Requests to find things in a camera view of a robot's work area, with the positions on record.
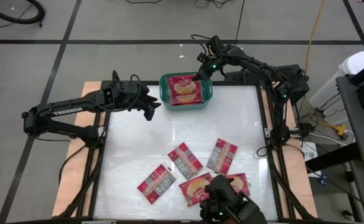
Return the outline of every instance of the yellow cable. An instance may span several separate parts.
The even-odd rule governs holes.
[[[314,27],[313,27],[313,30],[312,30],[312,34],[310,35],[309,44],[307,45],[306,64],[305,64],[305,73],[306,74],[307,74],[307,68],[309,67],[310,46],[312,45],[312,40],[313,40],[313,36],[314,36],[314,33],[316,31],[316,28],[317,28],[317,24],[320,21],[321,13],[322,13],[323,8],[324,8],[324,3],[325,3],[325,0],[322,0],[320,10],[317,13],[316,21],[314,22]],[[328,126],[328,127],[334,128],[334,129],[339,128],[339,126],[335,126],[335,125],[331,125],[331,124],[327,124],[327,123],[323,123],[323,122],[319,121],[319,119],[316,116],[314,116],[314,114],[312,114],[312,111],[309,108],[309,104],[307,103],[305,96],[304,96],[304,101],[305,101],[308,112],[310,113],[310,115],[312,115],[313,120],[317,121],[319,124],[322,124],[324,126]]]

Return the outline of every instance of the cracker package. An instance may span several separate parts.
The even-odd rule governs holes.
[[[209,197],[205,186],[210,184],[211,179],[211,174],[206,173],[179,185],[189,207]]]
[[[167,79],[171,105],[196,105],[203,102],[201,82],[193,81],[193,74]]]
[[[217,174],[227,175],[236,151],[237,146],[218,139],[208,160],[207,167]]]
[[[138,187],[140,192],[153,204],[176,180],[176,175],[160,165]]]
[[[232,175],[227,175],[226,177],[228,179],[233,178],[233,181],[230,184],[236,193],[242,191],[246,195],[250,194],[245,174],[232,174]]]
[[[198,174],[203,168],[200,161],[192,154],[192,151],[182,143],[174,150],[168,153],[168,156],[174,161],[176,167],[180,170],[183,176],[189,180],[194,175]]]

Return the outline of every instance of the white container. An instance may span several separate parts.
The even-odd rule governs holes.
[[[310,98],[309,103],[313,108],[320,108],[327,100],[338,93],[337,82],[335,81],[337,77],[346,74],[356,75],[364,68],[364,51],[350,56],[340,64],[338,68],[338,71],[327,81],[327,83]],[[337,110],[343,109],[343,103],[340,96],[330,100],[321,109],[324,110],[324,115],[328,116],[325,118],[325,121],[329,124],[340,124],[348,119],[345,111],[336,112]]]

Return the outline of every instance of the white tabletop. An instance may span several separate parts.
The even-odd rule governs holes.
[[[149,94],[159,98],[159,87],[149,88]],[[152,121],[145,120],[143,111],[112,113],[93,216],[201,220],[199,204],[187,206],[179,188],[186,179],[167,154],[184,142],[205,167],[218,138],[238,146],[228,174],[244,172],[251,184],[250,198],[267,220],[277,220],[268,160],[256,155],[264,136],[255,86],[214,86],[206,108],[168,111],[160,106]],[[160,164],[178,178],[151,205],[137,186]],[[210,169],[204,168],[198,175],[207,172]]]

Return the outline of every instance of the green container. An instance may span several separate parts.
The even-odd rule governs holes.
[[[161,77],[159,80],[159,94],[161,96],[161,100],[164,103],[165,107],[168,110],[171,111],[177,111],[177,110],[197,110],[205,108],[209,102],[209,100],[212,97],[212,82],[211,79],[208,79],[206,81],[200,80],[201,82],[201,90],[202,90],[202,96],[203,96],[203,103],[200,105],[180,105],[180,106],[172,106],[169,103],[169,90],[168,90],[168,82],[167,78],[169,77],[175,77],[179,75],[191,75],[196,74],[197,72],[181,72],[181,73],[170,73],[165,74]]]

